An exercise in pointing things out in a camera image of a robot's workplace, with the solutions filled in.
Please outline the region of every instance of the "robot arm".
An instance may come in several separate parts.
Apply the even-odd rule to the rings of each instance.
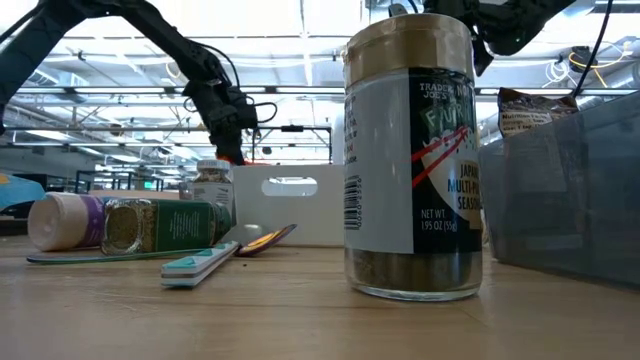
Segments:
[[[219,156],[243,165],[242,129],[257,127],[255,107],[232,86],[218,58],[186,39],[145,0],[41,0],[35,15],[0,53],[0,135],[2,113],[64,35],[88,18],[121,16],[172,57],[189,79],[183,95],[192,98]]]
[[[538,35],[544,24],[575,0],[508,0],[496,5],[479,0],[425,0],[424,12],[454,17],[473,36],[474,65],[478,76],[493,61],[492,53],[513,55]]]

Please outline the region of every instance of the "white plastic bottle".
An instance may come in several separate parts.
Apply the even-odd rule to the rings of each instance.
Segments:
[[[31,207],[29,238],[40,251],[100,245],[104,235],[104,206],[91,195],[47,193]]]

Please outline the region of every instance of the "product label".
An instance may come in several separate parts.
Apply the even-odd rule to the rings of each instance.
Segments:
[[[210,204],[222,204],[233,214],[233,185],[222,183],[194,183],[193,199]]]
[[[202,201],[154,201],[158,204],[155,251],[210,246],[215,232],[211,204]]]
[[[528,111],[500,112],[498,126],[503,137],[519,134],[552,121],[549,113],[535,113]]]
[[[345,101],[346,246],[388,253],[481,249],[473,83],[404,69]]]
[[[448,70],[410,69],[409,88],[414,251],[479,251],[473,83]]]
[[[104,205],[95,196],[79,196],[87,208],[87,227],[82,241],[76,245],[76,248],[99,246],[104,235]]]

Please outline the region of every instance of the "gold metal lid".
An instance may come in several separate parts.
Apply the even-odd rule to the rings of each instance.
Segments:
[[[427,67],[458,71],[473,79],[471,34],[444,15],[392,17],[355,34],[344,54],[346,86],[387,71]]]

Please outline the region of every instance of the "wooden table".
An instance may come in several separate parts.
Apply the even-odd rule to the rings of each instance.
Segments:
[[[0,358],[640,359],[640,295],[498,264],[478,297],[396,302],[352,291],[341,249],[236,258],[195,290],[166,260],[42,266],[0,239]]]

